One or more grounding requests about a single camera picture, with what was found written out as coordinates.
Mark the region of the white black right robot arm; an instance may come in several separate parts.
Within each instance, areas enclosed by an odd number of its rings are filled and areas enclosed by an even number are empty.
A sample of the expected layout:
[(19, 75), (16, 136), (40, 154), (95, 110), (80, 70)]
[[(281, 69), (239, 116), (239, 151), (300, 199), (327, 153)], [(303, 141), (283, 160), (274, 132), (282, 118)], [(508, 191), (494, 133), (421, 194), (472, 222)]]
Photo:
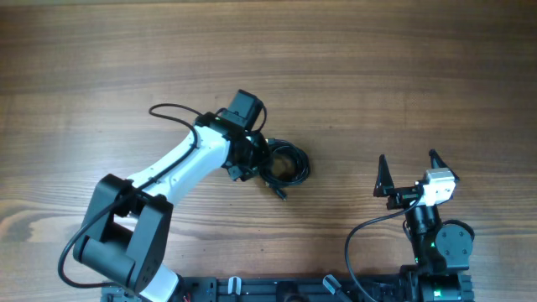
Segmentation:
[(443, 221), (439, 206), (453, 198), (460, 178), (432, 149), (431, 168), (414, 185), (397, 188), (385, 156), (379, 156), (373, 195), (386, 197), (389, 210), (404, 212), (404, 231), (414, 265), (400, 269), (405, 301), (473, 301), (469, 269), (475, 232), (465, 222)]

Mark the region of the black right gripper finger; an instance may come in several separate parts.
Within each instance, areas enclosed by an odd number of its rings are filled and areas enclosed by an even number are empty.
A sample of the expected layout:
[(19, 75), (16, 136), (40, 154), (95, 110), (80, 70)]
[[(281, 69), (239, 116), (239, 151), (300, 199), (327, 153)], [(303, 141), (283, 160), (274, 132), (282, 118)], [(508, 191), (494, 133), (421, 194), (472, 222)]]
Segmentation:
[(440, 155), (434, 150), (429, 151), (430, 163), (432, 169), (448, 169), (454, 176), (455, 181), (459, 181), (458, 175), (441, 159)]
[(373, 195), (375, 197), (387, 197), (395, 192), (394, 182), (389, 171), (388, 163), (384, 154), (378, 159), (378, 176), (375, 182)]

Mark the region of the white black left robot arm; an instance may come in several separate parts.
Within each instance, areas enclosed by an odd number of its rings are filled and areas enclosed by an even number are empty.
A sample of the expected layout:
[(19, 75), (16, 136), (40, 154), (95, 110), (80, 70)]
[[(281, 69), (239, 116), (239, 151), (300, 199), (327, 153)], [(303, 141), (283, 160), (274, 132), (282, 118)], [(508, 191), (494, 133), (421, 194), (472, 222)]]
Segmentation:
[(173, 209), (216, 169), (249, 180), (269, 161), (254, 126), (267, 109), (240, 90), (227, 108), (197, 113), (189, 134), (148, 168), (126, 179), (108, 174), (93, 191), (81, 225), (65, 247), (80, 264), (106, 278), (103, 287), (143, 301), (180, 301), (183, 279), (164, 263)]

